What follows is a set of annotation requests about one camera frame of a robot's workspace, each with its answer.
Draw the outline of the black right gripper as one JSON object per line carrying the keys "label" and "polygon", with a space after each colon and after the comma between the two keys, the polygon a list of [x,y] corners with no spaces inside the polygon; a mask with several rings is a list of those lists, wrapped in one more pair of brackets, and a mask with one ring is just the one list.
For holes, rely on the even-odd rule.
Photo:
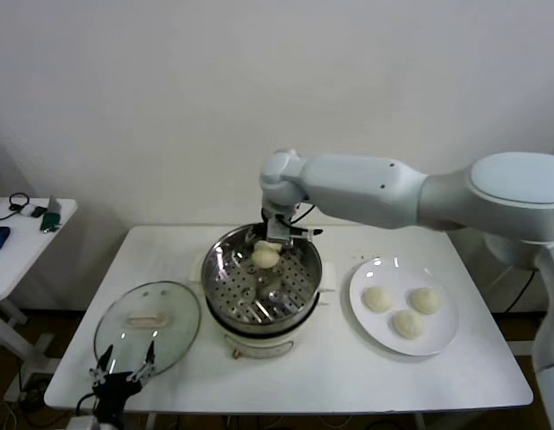
{"label": "black right gripper", "polygon": [[[298,222],[298,217],[296,216],[298,206],[275,206],[269,207],[264,206],[261,210],[262,218],[264,222],[269,222],[270,220],[280,219],[286,224],[295,224]],[[253,249],[255,244],[259,241],[259,227],[252,226],[250,227],[245,234],[245,245]],[[282,240],[280,242],[281,252],[285,252],[291,249],[291,238],[287,240]]]}

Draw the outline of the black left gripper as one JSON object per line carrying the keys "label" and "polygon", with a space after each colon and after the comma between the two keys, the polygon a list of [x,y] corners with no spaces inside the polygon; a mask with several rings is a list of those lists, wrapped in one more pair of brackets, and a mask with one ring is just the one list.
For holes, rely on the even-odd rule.
{"label": "black left gripper", "polygon": [[108,362],[113,346],[109,345],[97,359],[97,364],[89,370],[92,391],[98,400],[93,416],[100,425],[114,429],[124,429],[124,409],[128,399],[141,391],[141,383],[146,383],[155,371],[155,346],[152,340],[142,365],[134,372],[108,374]]}

